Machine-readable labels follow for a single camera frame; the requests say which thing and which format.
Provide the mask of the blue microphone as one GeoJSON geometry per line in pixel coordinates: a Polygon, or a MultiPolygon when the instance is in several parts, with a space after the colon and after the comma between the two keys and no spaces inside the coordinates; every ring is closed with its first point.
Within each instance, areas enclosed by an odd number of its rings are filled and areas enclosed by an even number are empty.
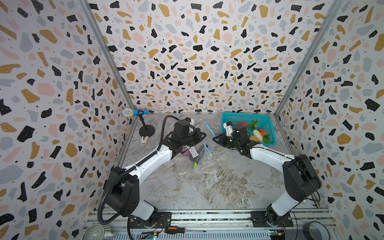
{"type": "Polygon", "coordinates": [[[150,114],[150,112],[149,111],[133,110],[133,109],[126,108],[126,109],[123,109],[122,114],[125,117],[132,117],[132,116],[139,116],[139,115],[147,115],[147,114],[150,114]]]}

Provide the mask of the dark eggplant toy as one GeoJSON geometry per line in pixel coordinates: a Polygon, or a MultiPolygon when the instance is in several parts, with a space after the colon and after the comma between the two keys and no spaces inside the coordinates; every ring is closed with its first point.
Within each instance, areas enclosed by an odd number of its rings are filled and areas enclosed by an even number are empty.
{"type": "Polygon", "coordinates": [[[197,168],[199,162],[204,159],[206,154],[204,153],[200,153],[198,156],[196,156],[195,158],[193,158],[193,163],[194,163],[194,169],[197,168]]]}

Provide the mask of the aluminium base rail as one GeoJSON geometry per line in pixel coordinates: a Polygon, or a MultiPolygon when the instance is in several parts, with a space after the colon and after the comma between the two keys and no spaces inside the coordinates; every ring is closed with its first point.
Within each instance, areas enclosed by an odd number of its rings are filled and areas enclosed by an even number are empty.
{"type": "Polygon", "coordinates": [[[131,221],[127,233],[127,218],[117,217],[110,227],[115,240],[305,240],[303,225],[318,221],[326,226],[331,240],[341,240],[336,222],[327,209],[294,209],[281,223],[272,227],[263,220],[264,211],[257,210],[162,210],[153,226],[140,219],[131,221]],[[170,235],[169,226],[206,233],[170,235]]]}

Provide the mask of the white radish toy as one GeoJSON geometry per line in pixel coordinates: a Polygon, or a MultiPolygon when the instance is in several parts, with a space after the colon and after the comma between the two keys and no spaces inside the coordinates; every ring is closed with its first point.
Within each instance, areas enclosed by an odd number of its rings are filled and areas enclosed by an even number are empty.
{"type": "Polygon", "coordinates": [[[253,136],[256,137],[258,142],[263,141],[263,135],[258,130],[253,130],[253,136]]]}

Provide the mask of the green lettuce toy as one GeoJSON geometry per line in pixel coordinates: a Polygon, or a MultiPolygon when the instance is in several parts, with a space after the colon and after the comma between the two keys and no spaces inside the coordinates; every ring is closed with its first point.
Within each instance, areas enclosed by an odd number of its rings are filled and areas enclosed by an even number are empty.
{"type": "Polygon", "coordinates": [[[247,124],[247,129],[248,130],[257,130],[259,127],[259,121],[252,120],[251,123],[247,124]]]}

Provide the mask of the grey tape roll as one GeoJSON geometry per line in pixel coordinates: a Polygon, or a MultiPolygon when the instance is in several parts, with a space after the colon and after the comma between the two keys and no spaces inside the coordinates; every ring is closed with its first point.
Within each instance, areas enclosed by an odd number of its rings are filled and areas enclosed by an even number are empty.
{"type": "Polygon", "coordinates": [[[329,230],[318,221],[305,223],[303,225],[303,234],[306,240],[331,240],[329,230]]]}

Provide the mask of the teal plastic basket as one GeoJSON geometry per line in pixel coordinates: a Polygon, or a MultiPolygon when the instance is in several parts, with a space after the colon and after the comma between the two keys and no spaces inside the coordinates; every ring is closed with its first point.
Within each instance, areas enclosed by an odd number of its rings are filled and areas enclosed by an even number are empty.
{"type": "Polygon", "coordinates": [[[258,122],[256,129],[261,128],[264,132],[268,134],[269,141],[263,143],[266,147],[275,146],[277,144],[276,134],[272,120],[268,116],[256,115],[256,114],[244,114],[244,113],[222,113],[221,117],[221,133],[226,133],[226,130],[223,126],[226,122],[232,122],[232,124],[237,124],[244,122],[247,124],[252,124],[258,122]]]}

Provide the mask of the clear zip top bag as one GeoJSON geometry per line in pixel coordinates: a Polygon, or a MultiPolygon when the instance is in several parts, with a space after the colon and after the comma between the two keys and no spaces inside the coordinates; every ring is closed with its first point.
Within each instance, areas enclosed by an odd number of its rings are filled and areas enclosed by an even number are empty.
{"type": "Polygon", "coordinates": [[[219,135],[219,121],[199,121],[202,132],[207,134],[203,142],[195,146],[198,153],[192,156],[192,150],[178,154],[164,164],[170,173],[164,179],[168,189],[176,194],[207,195],[216,194],[226,188],[230,182],[238,180],[236,167],[243,159],[236,151],[215,145],[212,137],[219,135]]]}

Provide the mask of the orange carrot toy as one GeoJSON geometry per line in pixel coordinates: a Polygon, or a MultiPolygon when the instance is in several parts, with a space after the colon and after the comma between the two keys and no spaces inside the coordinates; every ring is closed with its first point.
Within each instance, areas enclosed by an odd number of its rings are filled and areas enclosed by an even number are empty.
{"type": "Polygon", "coordinates": [[[268,133],[264,131],[262,128],[259,128],[259,132],[261,133],[262,136],[267,135],[268,133]]]}

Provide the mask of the pink white small device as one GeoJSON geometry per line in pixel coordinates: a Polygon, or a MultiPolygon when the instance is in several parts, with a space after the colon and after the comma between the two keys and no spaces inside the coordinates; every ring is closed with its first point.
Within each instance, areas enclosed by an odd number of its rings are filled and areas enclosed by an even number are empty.
{"type": "Polygon", "coordinates": [[[147,143],[148,143],[148,141],[149,141],[149,137],[148,136],[143,136],[142,138],[141,138],[141,144],[143,145],[143,146],[145,146],[147,143]]]}

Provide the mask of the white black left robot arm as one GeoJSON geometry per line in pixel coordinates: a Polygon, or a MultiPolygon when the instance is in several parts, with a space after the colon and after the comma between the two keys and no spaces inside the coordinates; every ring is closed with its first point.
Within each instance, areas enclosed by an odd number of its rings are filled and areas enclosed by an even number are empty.
{"type": "Polygon", "coordinates": [[[102,225],[117,217],[139,218],[149,225],[156,221],[158,209],[140,199],[140,186],[157,168],[180,154],[184,147],[192,149],[207,134],[194,126],[190,118],[166,116],[158,147],[138,162],[111,169],[98,207],[97,218],[102,225]]]}

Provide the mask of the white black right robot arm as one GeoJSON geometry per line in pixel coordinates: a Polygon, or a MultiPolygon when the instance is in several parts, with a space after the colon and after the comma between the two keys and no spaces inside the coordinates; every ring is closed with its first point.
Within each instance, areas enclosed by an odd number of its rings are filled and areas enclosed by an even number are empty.
{"type": "Polygon", "coordinates": [[[213,141],[230,150],[237,150],[240,155],[263,162],[280,171],[284,177],[285,191],[267,207],[265,222],[278,226],[292,209],[317,192],[321,186],[309,158],[305,155],[287,155],[253,141],[248,130],[241,124],[224,124],[226,132],[213,138],[213,141]]]}

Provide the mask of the black microphone stand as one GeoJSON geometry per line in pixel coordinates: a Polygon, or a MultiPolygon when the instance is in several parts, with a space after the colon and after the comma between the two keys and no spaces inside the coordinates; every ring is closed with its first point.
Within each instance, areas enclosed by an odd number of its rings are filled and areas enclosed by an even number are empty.
{"type": "Polygon", "coordinates": [[[152,126],[152,125],[147,125],[145,123],[145,120],[144,120],[144,117],[143,115],[147,115],[147,114],[150,114],[149,111],[142,111],[142,110],[137,110],[138,114],[137,116],[139,117],[139,120],[141,121],[142,123],[142,127],[140,128],[139,130],[139,134],[141,137],[151,137],[154,135],[155,133],[155,127],[152,126]]]}

